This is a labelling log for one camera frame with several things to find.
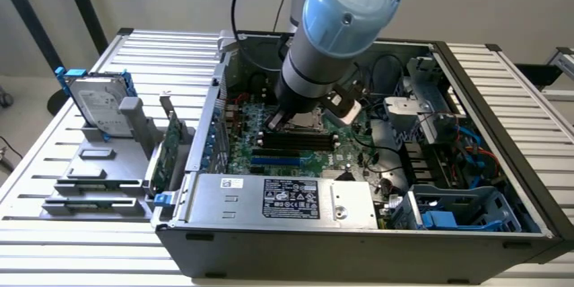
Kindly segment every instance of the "black plastic part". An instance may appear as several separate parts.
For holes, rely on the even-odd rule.
[[[557,47],[557,50],[558,50],[563,55],[574,55],[574,50],[570,50],[567,47]]]
[[[549,226],[554,235],[563,239],[563,242],[554,248],[549,249],[545,253],[539,254],[533,261],[545,262],[561,256],[563,253],[574,249],[574,226],[565,215],[557,201],[554,200],[549,189],[538,178],[538,175],[522,155],[510,135],[501,124],[499,119],[493,113],[485,98],[474,86],[474,83],[466,74],[461,63],[457,61],[449,46],[445,42],[435,43],[439,49],[439,55],[447,65],[449,70],[453,72],[453,78],[457,86],[465,93],[469,100],[469,107],[477,114],[478,122],[485,127],[487,135],[494,141],[499,149],[501,156],[505,159],[515,178],[525,188],[526,195],[533,201],[534,207]]]
[[[535,86],[549,86],[562,75],[562,70],[554,65],[515,64],[523,76]]]
[[[339,84],[335,84],[333,90],[341,96],[339,104],[335,105],[333,101],[327,99],[329,95],[321,97],[319,102],[329,110],[331,110],[333,114],[337,115],[337,117],[343,118],[347,115],[349,111],[351,111],[353,106],[355,105],[355,97],[353,96],[353,93],[345,90]]]
[[[335,181],[357,181],[357,180],[355,180],[355,177],[353,176],[353,173],[350,171],[346,171],[338,176],[338,178],[335,178]]]
[[[212,233],[187,233],[186,240],[214,241]]]
[[[35,39],[44,59],[48,62],[52,71],[55,71],[59,67],[64,66],[64,63],[62,62],[56,49],[54,48],[52,41],[46,33],[43,24],[38,19],[35,9],[32,8],[28,0],[11,1],[18,13],[20,14],[22,20],[24,21],[26,27],[28,28],[30,34],[32,34],[32,38]]]
[[[301,157],[299,151],[288,151],[286,149],[254,149],[251,150],[251,155],[271,157]]]
[[[262,166],[251,166],[250,173],[263,175],[266,173],[266,167]]]
[[[405,172],[405,177],[409,180],[409,187],[415,184],[414,180],[417,178],[417,175],[414,173],[414,168],[411,165],[411,158],[410,158],[410,154],[411,154],[411,150],[415,149],[418,151],[421,150],[421,147],[418,144],[414,144],[413,142],[405,142],[403,145],[401,146],[401,149],[398,150],[398,156],[401,158],[401,164],[403,166],[403,172]]]
[[[437,131],[437,142],[454,142],[458,136],[455,130],[457,118],[451,115],[441,116],[433,119],[434,127]]]
[[[502,48],[497,44],[485,44],[485,46],[493,52],[502,52]]]
[[[294,151],[333,151],[333,135],[330,134],[280,134],[266,132],[263,135],[264,149],[287,149]]]
[[[108,40],[106,39],[104,30],[102,29],[100,20],[92,5],[92,0],[74,0],[78,10],[82,14],[83,22],[88,28],[90,36],[92,37],[94,45],[96,46],[98,53],[104,53],[108,47]]]
[[[134,33],[134,28],[126,28],[126,27],[122,27],[122,28],[118,30],[116,35],[127,36],[127,35],[131,35],[132,33]]]

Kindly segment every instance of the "blue clip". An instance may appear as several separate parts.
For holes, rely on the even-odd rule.
[[[171,195],[158,194],[154,198],[154,206],[170,207],[171,206]]]
[[[60,83],[60,86],[64,90],[66,95],[70,97],[71,92],[70,92],[70,88],[68,88],[68,84],[66,84],[66,79],[64,79],[64,75],[66,75],[66,69],[64,67],[59,67],[55,71],[54,74],[56,75],[56,80]]]
[[[422,224],[430,230],[461,230],[493,232],[501,228],[502,221],[495,220],[485,225],[458,225],[455,215],[446,211],[427,211],[422,214]]]
[[[71,69],[68,70],[68,72],[66,73],[66,77],[84,77],[87,74],[87,70],[86,69]]]
[[[127,72],[127,69],[124,69],[124,71],[122,72],[122,76],[124,77],[124,80],[126,80],[127,95],[130,97],[138,97],[138,92],[135,92],[135,87],[134,87],[132,75],[130,74],[130,72]]]
[[[473,131],[470,131],[470,129],[466,129],[465,127],[461,127],[461,126],[455,126],[455,130],[461,131],[463,134],[473,137],[474,141],[477,142],[477,145],[478,146],[481,145],[481,142],[482,142],[481,137]]]

